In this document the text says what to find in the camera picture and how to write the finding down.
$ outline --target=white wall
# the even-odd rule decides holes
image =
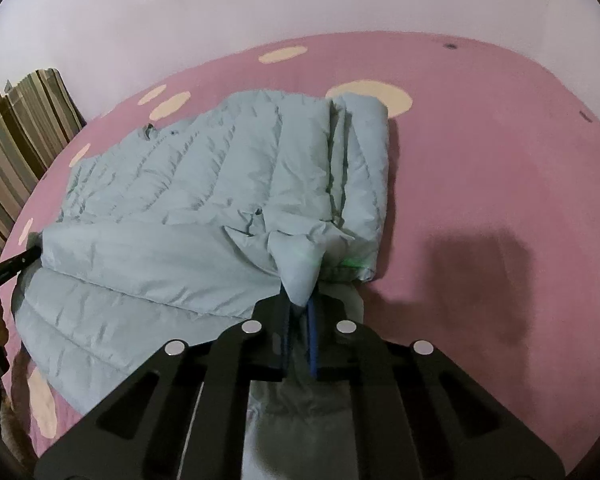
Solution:
[[[0,88],[56,67],[90,119],[206,60],[352,30],[442,32],[499,44],[554,72],[600,118],[595,0],[4,0]]]

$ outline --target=white polka dot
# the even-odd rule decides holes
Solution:
[[[82,147],[82,149],[78,153],[75,154],[74,158],[71,159],[71,162],[69,162],[69,168],[72,168],[76,164],[78,164],[78,161],[84,157],[84,154],[89,151],[90,147],[91,147],[91,143],[87,142],[87,144],[85,144]]]
[[[386,106],[390,118],[405,113],[413,105],[413,99],[402,88],[368,79],[334,86],[327,92],[326,97],[333,98],[346,92],[377,98]]]
[[[181,92],[174,95],[173,97],[161,102],[154,110],[149,114],[149,118],[152,121],[163,119],[170,116],[174,112],[180,110],[180,107],[186,103],[191,97],[191,92]]]
[[[22,234],[20,234],[20,238],[18,238],[18,245],[22,245],[27,236],[29,235],[29,229],[31,229],[31,225],[33,224],[33,218],[29,218],[27,223],[24,225],[24,229],[22,230]]]
[[[147,104],[151,99],[155,99],[167,88],[167,85],[160,85],[154,88],[153,90],[149,90],[146,94],[142,96],[142,98],[138,101],[138,105],[142,106]]]
[[[266,54],[262,54],[262,56],[258,58],[258,61],[264,64],[277,63],[279,61],[286,61],[292,57],[300,56],[306,51],[307,47],[305,46],[286,46],[285,48],[279,48],[277,50],[267,52]]]
[[[51,389],[37,368],[33,370],[27,382],[29,383],[31,415],[38,424],[40,434],[47,438],[54,438],[58,432],[58,417]]]

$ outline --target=small dark mark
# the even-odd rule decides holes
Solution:
[[[155,130],[155,126],[151,123],[148,123],[147,126],[142,128],[142,136],[145,140],[151,140],[150,134],[152,130]]]
[[[584,118],[585,121],[587,121],[587,123],[592,123],[593,119],[591,119],[586,113],[584,113],[582,110],[580,110],[580,115]]]

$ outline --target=striped curtain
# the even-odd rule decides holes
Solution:
[[[0,253],[36,184],[83,126],[55,69],[29,74],[0,99]]]

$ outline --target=metal screw head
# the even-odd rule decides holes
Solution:
[[[262,330],[262,323],[255,319],[250,319],[242,324],[242,331],[247,334],[255,334]]]
[[[167,352],[167,355],[180,355],[184,352],[185,348],[186,346],[182,341],[174,339],[165,345],[164,351]]]
[[[413,349],[417,354],[420,355],[430,355],[433,354],[433,345],[429,341],[424,341],[421,339],[420,341],[416,341],[413,344]]]
[[[356,324],[348,319],[343,319],[336,325],[336,330],[341,334],[353,334],[356,331],[356,328]]]

